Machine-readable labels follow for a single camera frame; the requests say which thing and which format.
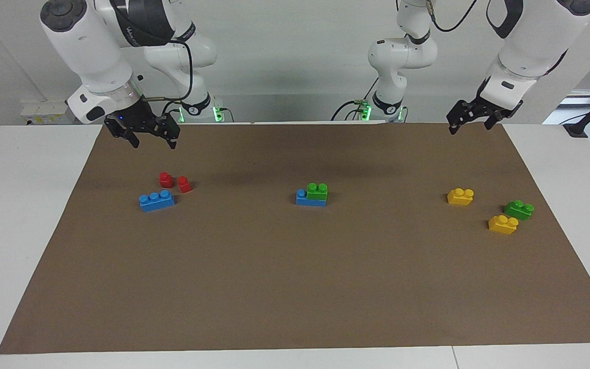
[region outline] power outlet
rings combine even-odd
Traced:
[[[42,124],[79,124],[72,110],[64,102],[42,102],[23,104],[20,113],[27,126]]]

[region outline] table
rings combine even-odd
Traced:
[[[0,341],[101,126],[0,127]],[[590,274],[590,143],[506,126]],[[590,344],[0,356],[0,367],[590,367]]]

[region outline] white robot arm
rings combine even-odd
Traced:
[[[135,133],[151,133],[176,147],[179,127],[156,117],[149,101],[179,103],[193,117],[213,115],[212,98],[194,68],[215,63],[209,39],[197,34],[178,0],[49,0],[40,21],[50,42],[82,86],[68,105],[83,123],[106,117],[113,136],[138,147]],[[179,96],[145,99],[121,47],[144,47],[152,67],[168,75]]]
[[[379,73],[377,91],[372,96],[376,109],[372,111],[387,121],[398,116],[407,90],[407,78],[402,71],[428,67],[438,56],[438,46],[430,37],[426,0],[401,0],[397,23],[405,37],[378,40],[368,52],[370,65]]]
[[[505,45],[475,100],[460,100],[447,115],[453,135],[480,117],[488,117],[487,129],[512,117],[527,91],[557,68],[590,22],[590,0],[491,0],[487,19]]]
[[[407,88],[402,70],[430,66],[438,54],[429,37],[431,21],[436,21],[435,3],[401,0],[397,22],[407,35],[379,40],[370,47],[368,60],[379,73],[372,97],[377,109],[372,111],[388,121],[395,119]],[[488,117],[487,129],[512,117],[525,93],[559,65],[587,26],[590,0],[489,0],[487,19],[505,45],[475,100],[457,102],[447,115],[453,135],[480,117]]]

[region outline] black cable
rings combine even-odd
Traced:
[[[438,23],[436,23],[436,14],[434,13],[434,7],[431,4],[430,0],[427,0],[427,10],[429,12],[429,16],[431,16],[431,21],[434,24],[434,26],[436,27],[436,29],[438,29],[441,32],[452,32],[452,31],[456,30],[457,28],[459,28],[459,26],[461,26],[461,23],[463,23],[466,20],[466,18],[468,18],[468,14],[470,14],[470,12],[473,10],[473,7],[475,7],[475,4],[477,4],[477,0],[473,0],[473,3],[470,5],[468,10],[466,10],[466,13],[463,15],[463,17],[461,17],[461,20],[459,21],[459,23],[455,24],[454,27],[448,28],[448,29],[441,28],[438,25]]]
[[[340,111],[341,111],[341,110],[342,110],[344,107],[347,107],[348,105],[352,105],[353,103],[354,103],[354,100],[352,100],[352,101],[348,101],[348,102],[344,103],[343,105],[341,105],[341,106],[340,106],[340,107],[339,107],[339,108],[336,110],[336,112],[334,113],[334,115],[332,115],[332,120],[334,120],[334,119],[335,119],[335,117],[338,115],[338,113],[340,113]]]
[[[363,96],[363,100],[365,100],[365,99],[368,98],[368,95],[370,94],[370,91],[372,91],[372,89],[374,89],[375,85],[377,84],[377,81],[379,81],[379,77],[375,78],[375,82],[373,82],[372,83],[372,86],[370,86],[370,89],[366,93],[366,96]]]
[[[561,122],[559,125],[560,125],[560,126],[563,126],[563,125],[564,125],[564,123],[566,123],[566,122],[568,122],[568,121],[572,121],[573,119],[577,119],[577,118],[585,117],[587,114],[588,114],[588,113],[585,113],[585,114],[577,115],[577,116],[574,116],[574,117],[572,117],[572,118],[566,119],[566,120],[564,120],[563,122]]]
[[[189,82],[189,86],[188,86],[188,92],[184,95],[181,96],[180,98],[172,98],[169,99],[170,101],[182,101],[188,98],[188,96],[190,96],[190,93],[193,91],[193,53],[190,50],[190,46],[188,46],[188,44],[186,42],[183,42],[182,40],[169,40],[169,44],[178,44],[178,45],[183,45],[185,47],[185,49],[188,52],[188,69],[190,72],[190,82]]]
[[[231,115],[231,121],[236,123],[236,118],[234,118],[234,112],[231,111],[231,109],[229,108],[221,108],[220,109],[221,112],[229,112],[229,114]]]
[[[190,93],[192,93],[192,91],[193,91],[193,73],[194,73],[194,71],[193,71],[193,54],[192,54],[192,51],[190,50],[190,46],[188,46],[188,44],[186,42],[183,42],[182,40],[169,40],[169,44],[178,44],[178,45],[185,46],[185,49],[188,52],[190,82],[189,82],[189,86],[188,86],[188,92],[184,96],[182,96],[181,98],[165,98],[165,100],[167,100],[168,103],[165,105],[165,107],[163,107],[163,111],[162,111],[161,115],[165,114],[165,112],[168,110],[170,105],[187,99],[188,96],[190,96]]]
[[[345,120],[347,120],[349,118],[349,114],[354,113],[354,117],[356,117],[356,113],[361,113],[361,112],[362,112],[361,109],[352,110],[351,112],[347,113],[347,115],[345,116]]]

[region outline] lego brick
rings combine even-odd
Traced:
[[[325,183],[315,184],[309,183],[306,188],[307,199],[323,199],[327,201],[328,189]]]
[[[511,201],[504,208],[504,213],[510,217],[514,217],[518,220],[527,220],[532,217],[534,213],[534,206],[531,203],[524,204],[522,201],[517,199]]]
[[[308,199],[306,196],[306,191],[302,189],[297,191],[295,203],[297,203],[299,206],[327,206],[327,201],[325,199]]]
[[[475,192],[471,189],[454,189],[448,194],[448,203],[452,205],[468,206],[473,202]]]
[[[174,178],[166,172],[159,174],[159,184],[164,189],[171,189],[174,187]]]
[[[518,229],[518,219],[507,218],[505,215],[498,215],[489,220],[489,229],[493,232],[512,234]]]
[[[139,199],[140,208],[143,212],[153,212],[154,210],[169,208],[174,205],[174,197],[170,191],[163,190],[160,194],[156,192],[150,196],[142,195]]]
[[[182,194],[193,190],[193,187],[191,187],[190,182],[188,182],[188,178],[186,177],[181,176],[177,178],[176,182]]]

